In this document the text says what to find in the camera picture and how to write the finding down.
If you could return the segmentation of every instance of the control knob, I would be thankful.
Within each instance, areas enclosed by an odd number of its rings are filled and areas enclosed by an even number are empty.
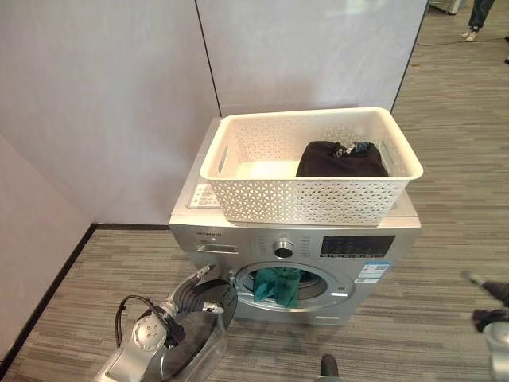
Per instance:
[[[274,244],[274,254],[279,259],[289,258],[293,255],[293,244],[284,240],[277,241],[276,244]]]

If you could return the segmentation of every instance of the brand logo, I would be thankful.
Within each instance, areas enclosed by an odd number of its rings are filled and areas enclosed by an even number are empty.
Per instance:
[[[196,233],[197,235],[201,235],[201,236],[221,236],[220,233],[214,233],[214,232],[197,232]]]

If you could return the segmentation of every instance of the black baseboard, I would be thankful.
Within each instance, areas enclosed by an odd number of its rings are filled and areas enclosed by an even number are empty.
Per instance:
[[[14,358],[17,356],[21,347],[25,343],[26,338],[29,336],[33,327],[37,323],[37,320],[41,316],[42,312],[44,312],[49,301],[51,300],[56,290],[58,289],[58,286],[62,283],[62,280],[64,279],[65,275],[69,272],[72,265],[80,255],[85,244],[88,242],[94,231],[97,229],[97,226],[98,226],[97,224],[90,224],[90,227],[88,227],[88,230],[85,232],[85,234],[79,241],[78,245],[76,245],[74,251],[72,251],[71,255],[65,262],[64,266],[58,272],[58,275],[56,275],[51,286],[47,289],[46,293],[42,297],[42,300],[37,304],[35,310],[30,315],[29,320],[26,322],[25,326],[23,326],[23,329],[17,336],[16,341],[14,341],[13,345],[9,349],[9,352],[7,352],[6,354],[6,357],[3,359],[2,363],[0,363],[0,380],[2,380],[4,375],[7,373],[7,370],[13,363]]]
[[[132,229],[139,231],[168,231],[167,224],[96,224],[95,229]]]

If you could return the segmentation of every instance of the label sticker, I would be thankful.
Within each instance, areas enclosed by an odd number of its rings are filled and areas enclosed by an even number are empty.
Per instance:
[[[191,202],[189,203],[189,207],[191,208],[209,208],[209,209],[217,209],[220,204],[217,201],[216,195],[214,194],[214,190],[212,186],[208,183],[199,183],[194,191],[194,195],[192,195]]]
[[[377,283],[390,268],[390,261],[367,261],[357,276],[356,283]]]

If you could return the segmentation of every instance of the silver washing machine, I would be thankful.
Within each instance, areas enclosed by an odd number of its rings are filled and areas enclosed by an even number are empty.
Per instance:
[[[343,324],[394,261],[409,250],[421,223],[403,193],[376,227],[232,223],[224,217],[200,167],[219,126],[212,120],[169,226],[191,261],[218,265],[235,284],[235,316],[277,322]],[[255,302],[255,272],[265,267],[305,271],[297,308],[267,298]]]

